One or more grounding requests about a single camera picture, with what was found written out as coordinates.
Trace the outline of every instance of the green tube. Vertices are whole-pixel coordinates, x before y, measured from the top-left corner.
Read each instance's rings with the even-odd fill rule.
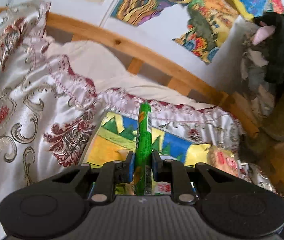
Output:
[[[134,193],[138,196],[152,194],[152,115],[148,103],[140,105],[136,131],[134,163]]]

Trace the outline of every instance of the bedspread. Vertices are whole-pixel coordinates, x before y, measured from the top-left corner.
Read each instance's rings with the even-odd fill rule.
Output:
[[[144,101],[129,94],[125,84],[97,90],[94,81],[101,84],[102,78],[89,76],[98,65],[87,63],[83,76],[75,73],[67,55],[45,55],[49,39],[42,36],[49,7],[49,2],[30,1],[0,13],[0,201],[76,165],[105,110],[137,118]],[[241,126],[219,107],[149,103],[154,126],[236,154]],[[4,236],[0,224],[0,239]]]

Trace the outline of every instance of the barcode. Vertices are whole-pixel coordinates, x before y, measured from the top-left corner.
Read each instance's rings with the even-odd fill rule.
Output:
[[[152,133],[152,114],[150,111],[147,112],[147,129],[146,130]]]
[[[145,165],[144,195],[152,195],[152,169]]]

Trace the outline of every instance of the pink ear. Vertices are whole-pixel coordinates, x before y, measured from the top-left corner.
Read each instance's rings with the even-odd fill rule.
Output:
[[[266,40],[268,37],[270,37],[275,32],[275,26],[263,26],[258,29],[258,31],[255,33],[253,38],[253,45],[258,45],[262,41]]]

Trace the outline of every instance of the wooden bed frame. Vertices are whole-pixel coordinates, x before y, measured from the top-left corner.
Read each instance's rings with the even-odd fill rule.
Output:
[[[0,12],[4,10],[6,8],[0,7]],[[132,74],[137,74],[143,63],[157,68],[171,77],[168,84],[166,84],[169,88],[176,90],[184,96],[187,96],[192,89],[196,90],[207,98],[207,103],[220,106],[236,116],[250,137],[254,138],[257,136],[259,132],[258,127],[237,106],[232,95],[228,95],[223,91],[217,91],[214,87],[208,85],[180,65],[151,51],[149,48],[95,25],[55,13],[48,13],[46,24],[49,27],[72,33],[72,41],[91,40],[132,56],[133,59],[128,67],[128,71]]]

